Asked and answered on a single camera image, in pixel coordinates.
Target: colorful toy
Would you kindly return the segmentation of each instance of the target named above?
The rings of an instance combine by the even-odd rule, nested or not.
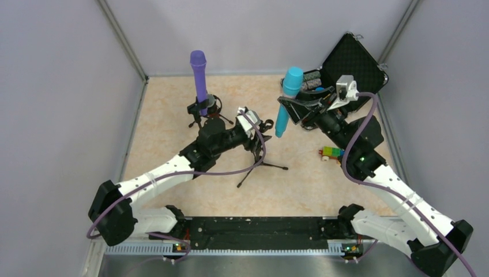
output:
[[[337,160],[339,156],[342,156],[345,151],[335,148],[324,146],[321,150],[319,150],[319,154],[321,155],[321,160],[329,160],[335,159]]]

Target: open case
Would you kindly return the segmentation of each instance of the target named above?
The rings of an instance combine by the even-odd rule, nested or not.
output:
[[[304,75],[318,72],[321,76],[320,91],[301,90],[297,95],[298,100],[314,100],[326,97],[336,92],[336,81],[341,75],[353,75],[357,82],[358,91],[372,92],[377,94],[389,81],[389,76],[384,72],[377,61],[363,47],[357,37],[350,32],[345,33],[334,49],[328,55],[322,66],[318,69],[304,72]],[[348,113],[358,111],[369,98],[360,97],[358,101],[352,102],[339,108],[345,117]],[[312,126],[303,125],[306,129]]]

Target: toy microphone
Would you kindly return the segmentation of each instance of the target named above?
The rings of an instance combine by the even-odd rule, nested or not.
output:
[[[195,90],[197,91],[197,101],[199,103],[207,100],[207,88],[205,86],[205,60],[204,52],[195,50],[190,53],[190,65],[194,70]],[[201,116],[207,115],[207,108],[200,110]]]
[[[292,67],[289,68],[287,74],[284,78],[284,83],[282,85],[283,96],[287,98],[295,98],[295,96],[300,91],[300,86],[302,85],[304,77],[304,72],[300,68]],[[275,135],[281,137],[287,128],[287,123],[289,121],[289,114],[287,110],[280,105],[279,115],[277,116],[277,122],[275,123]]]

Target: blue microphone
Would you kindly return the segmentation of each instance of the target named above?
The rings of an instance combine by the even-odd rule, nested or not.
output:
[[[294,99],[300,91],[303,78],[304,72],[302,69],[296,67],[289,68],[282,84],[283,96]],[[280,105],[277,122],[275,123],[275,136],[282,137],[287,128],[288,121],[289,114],[287,113],[287,110]]]

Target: wooden table surface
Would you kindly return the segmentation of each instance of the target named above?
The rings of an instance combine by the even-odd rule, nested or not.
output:
[[[239,106],[247,106],[262,120],[276,120],[282,75],[207,76],[209,93],[223,101],[223,115],[235,120]],[[171,159],[197,137],[198,127],[186,107],[195,99],[193,77],[150,78],[136,133],[127,160],[125,179],[137,177]],[[367,103],[348,121],[365,116]],[[377,196],[347,180],[334,160],[322,162],[318,150],[334,144],[316,129],[305,131],[289,122],[282,138],[274,129],[266,134],[266,162],[288,166],[259,166],[241,188],[245,173],[200,176],[179,184],[150,201],[146,207],[175,205],[187,216],[336,216],[343,205],[356,203],[380,215],[393,212]],[[386,142],[377,151],[392,164]],[[238,170],[253,164],[251,153],[237,147],[217,160],[211,172]]]

